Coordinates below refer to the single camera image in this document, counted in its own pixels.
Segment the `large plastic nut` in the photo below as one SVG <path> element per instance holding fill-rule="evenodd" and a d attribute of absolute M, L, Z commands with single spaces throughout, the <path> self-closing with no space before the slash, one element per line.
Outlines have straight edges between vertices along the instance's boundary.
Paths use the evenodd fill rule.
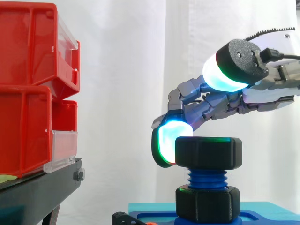
<path fill-rule="evenodd" d="M 240 191 L 209 191 L 183 185 L 176 190 L 176 213 L 195 223 L 231 223 L 240 214 Z"/>
<path fill-rule="evenodd" d="M 242 165 L 242 141 L 231 137 L 179 137 L 178 166 L 204 170 L 233 170 Z"/>

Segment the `yellow object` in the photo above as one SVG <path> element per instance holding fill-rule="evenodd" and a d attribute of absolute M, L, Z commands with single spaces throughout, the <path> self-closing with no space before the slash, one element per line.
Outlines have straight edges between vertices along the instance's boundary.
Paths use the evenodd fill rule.
<path fill-rule="evenodd" d="M 0 184 L 8 180 L 15 180 L 17 178 L 18 177 L 12 175 L 0 175 Z"/>

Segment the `white backdrop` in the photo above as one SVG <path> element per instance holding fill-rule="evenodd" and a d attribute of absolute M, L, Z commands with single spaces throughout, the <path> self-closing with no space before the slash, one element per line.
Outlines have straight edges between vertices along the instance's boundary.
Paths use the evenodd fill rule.
<path fill-rule="evenodd" d="M 81 92 L 72 99 L 86 169 L 58 225 L 108 225 L 130 202 L 174 201 L 186 171 L 159 168 L 150 151 L 151 124 L 165 112 L 169 91 L 200 75 L 229 40 L 296 26 L 294 0 L 52 1 L 81 42 Z M 195 132 L 242 139 L 243 166 L 228 174 L 242 201 L 300 212 L 299 108 L 235 115 Z"/>

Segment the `red storage bin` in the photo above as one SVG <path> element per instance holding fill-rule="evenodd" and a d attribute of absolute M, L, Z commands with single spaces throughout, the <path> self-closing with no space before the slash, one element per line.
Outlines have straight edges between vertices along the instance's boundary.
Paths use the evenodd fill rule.
<path fill-rule="evenodd" d="M 53 99 L 79 92 L 80 44 L 52 3 L 0 1 L 0 84 L 44 85 Z"/>
<path fill-rule="evenodd" d="M 0 174 L 48 173 L 75 162 L 77 103 L 45 86 L 0 85 Z"/>

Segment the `blue threaded bolt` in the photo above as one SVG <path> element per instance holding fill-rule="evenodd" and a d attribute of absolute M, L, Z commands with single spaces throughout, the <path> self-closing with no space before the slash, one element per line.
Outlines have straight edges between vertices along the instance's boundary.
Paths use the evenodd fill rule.
<path fill-rule="evenodd" d="M 189 187 L 194 189 L 206 189 L 206 190 L 216 190 L 225 191 L 228 188 L 227 173 L 225 170 L 200 170 L 200 169 L 190 169 L 189 168 L 188 181 L 190 182 Z"/>

